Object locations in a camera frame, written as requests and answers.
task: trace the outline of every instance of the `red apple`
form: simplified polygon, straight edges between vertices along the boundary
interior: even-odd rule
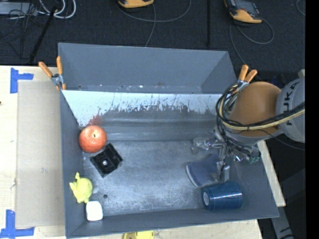
[[[85,127],[79,135],[79,144],[82,150],[95,153],[105,147],[107,136],[103,128],[98,125]]]

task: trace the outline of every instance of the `black square object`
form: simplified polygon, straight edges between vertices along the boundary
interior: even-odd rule
[[[123,161],[121,156],[110,143],[106,145],[103,152],[91,157],[90,160],[102,177],[105,177],[117,169]]]

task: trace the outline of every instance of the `white cube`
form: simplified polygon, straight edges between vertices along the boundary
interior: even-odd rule
[[[86,219],[88,221],[99,221],[103,218],[103,210],[100,202],[89,201],[86,204]]]

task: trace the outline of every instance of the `yellow toy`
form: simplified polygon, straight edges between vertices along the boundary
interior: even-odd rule
[[[87,203],[93,191],[92,182],[87,178],[80,178],[78,172],[75,174],[75,179],[76,182],[70,182],[71,190],[78,203]]]
[[[125,233],[123,239],[154,239],[153,231]]]

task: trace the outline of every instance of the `gray bin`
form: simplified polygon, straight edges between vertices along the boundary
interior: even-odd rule
[[[204,209],[186,173],[207,157],[192,154],[192,140],[210,136],[216,101],[236,81],[227,52],[59,43],[58,53],[67,238],[279,216],[262,160],[232,164],[230,179],[243,191],[236,210]],[[96,153],[78,144],[88,124],[102,126],[123,158],[104,178],[90,162]],[[76,172],[92,181],[102,220],[87,221],[76,202]]]

